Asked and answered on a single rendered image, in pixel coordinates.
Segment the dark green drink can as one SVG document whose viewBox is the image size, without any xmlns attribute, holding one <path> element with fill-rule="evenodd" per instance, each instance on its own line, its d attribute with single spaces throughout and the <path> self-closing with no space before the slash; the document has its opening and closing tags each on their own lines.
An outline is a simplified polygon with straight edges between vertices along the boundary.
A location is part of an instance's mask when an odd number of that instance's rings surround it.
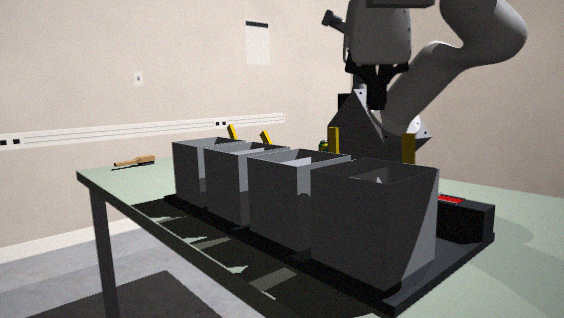
<svg viewBox="0 0 564 318">
<path fill-rule="evenodd" d="M 320 140 L 319 151 L 327 152 L 327 140 Z"/>
</svg>

